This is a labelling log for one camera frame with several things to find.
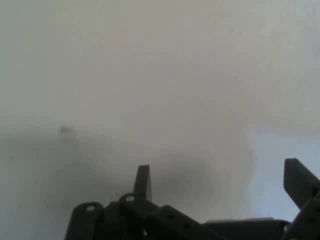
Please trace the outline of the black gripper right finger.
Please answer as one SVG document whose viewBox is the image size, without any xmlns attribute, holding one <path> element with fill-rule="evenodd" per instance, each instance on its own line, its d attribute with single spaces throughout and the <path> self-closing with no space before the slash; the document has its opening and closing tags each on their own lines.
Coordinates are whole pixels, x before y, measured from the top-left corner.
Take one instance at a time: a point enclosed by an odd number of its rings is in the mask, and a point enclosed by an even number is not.
<svg viewBox="0 0 320 240">
<path fill-rule="evenodd" d="M 283 187 L 299 208 L 287 227 L 285 240 L 318 240 L 320 238 L 320 180 L 298 159 L 284 161 Z"/>
</svg>

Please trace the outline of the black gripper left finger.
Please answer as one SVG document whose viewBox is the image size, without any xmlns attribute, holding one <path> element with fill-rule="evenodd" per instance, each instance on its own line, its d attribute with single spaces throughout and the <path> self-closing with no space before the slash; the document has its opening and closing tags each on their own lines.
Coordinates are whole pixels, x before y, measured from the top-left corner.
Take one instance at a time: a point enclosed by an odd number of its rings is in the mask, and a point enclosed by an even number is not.
<svg viewBox="0 0 320 240">
<path fill-rule="evenodd" d="M 77 205 L 68 223 L 66 240 L 222 240 L 175 208 L 151 201 L 149 165 L 137 169 L 133 191 L 103 206 L 96 201 Z"/>
</svg>

